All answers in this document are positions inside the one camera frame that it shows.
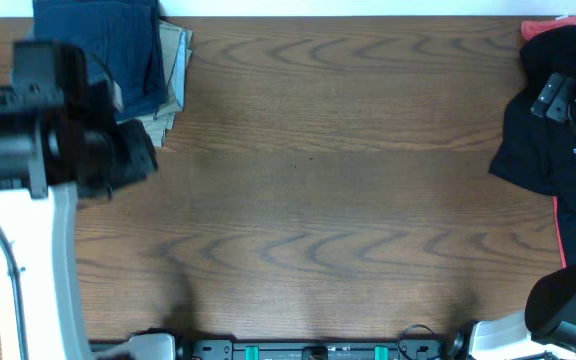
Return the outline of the navy blue cloth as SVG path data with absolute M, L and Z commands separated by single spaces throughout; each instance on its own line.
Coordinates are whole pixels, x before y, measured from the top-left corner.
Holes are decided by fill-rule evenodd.
M 33 3 L 34 37 L 80 47 L 89 77 L 104 63 L 121 89 L 118 121 L 155 112 L 167 98 L 156 0 L 43 0 Z

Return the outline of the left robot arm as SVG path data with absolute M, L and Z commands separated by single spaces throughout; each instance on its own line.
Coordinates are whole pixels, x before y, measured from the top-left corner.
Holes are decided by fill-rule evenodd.
M 143 181 L 158 164 L 137 120 L 117 122 L 119 86 L 91 82 L 73 45 L 19 41 L 0 87 L 0 340 L 6 359 L 174 359 L 176 338 L 86 333 L 74 229 L 83 198 Z

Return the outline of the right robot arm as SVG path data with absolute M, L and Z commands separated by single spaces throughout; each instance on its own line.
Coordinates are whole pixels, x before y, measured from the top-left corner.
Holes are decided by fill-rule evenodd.
M 531 112 L 576 128 L 576 80 L 548 79 Z M 576 359 L 576 263 L 541 278 L 525 309 L 456 334 L 451 359 Z

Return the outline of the black t-shirt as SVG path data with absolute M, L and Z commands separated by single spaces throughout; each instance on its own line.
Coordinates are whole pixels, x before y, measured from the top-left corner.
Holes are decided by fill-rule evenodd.
M 565 265 L 576 263 L 576 128 L 531 113 L 553 73 L 576 79 L 576 26 L 546 31 L 520 51 L 526 87 L 507 105 L 503 139 L 489 171 L 554 199 L 555 225 Z

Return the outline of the folded khaki trousers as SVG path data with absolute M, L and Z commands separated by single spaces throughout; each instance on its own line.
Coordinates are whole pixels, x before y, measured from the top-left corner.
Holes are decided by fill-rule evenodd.
M 193 37 L 190 29 L 163 20 L 159 25 L 167 97 L 154 113 L 139 117 L 155 147 L 163 146 L 166 133 L 174 127 L 176 115 L 184 109 L 186 72 L 192 55 Z

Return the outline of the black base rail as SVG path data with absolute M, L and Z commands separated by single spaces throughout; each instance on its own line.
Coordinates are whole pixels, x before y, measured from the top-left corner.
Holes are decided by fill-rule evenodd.
M 94 342 L 96 359 L 186 360 L 433 360 L 464 359 L 463 344 L 437 337 L 403 338 L 393 342 L 271 342 L 227 339 L 175 341 L 146 345 L 143 336 L 124 344 Z

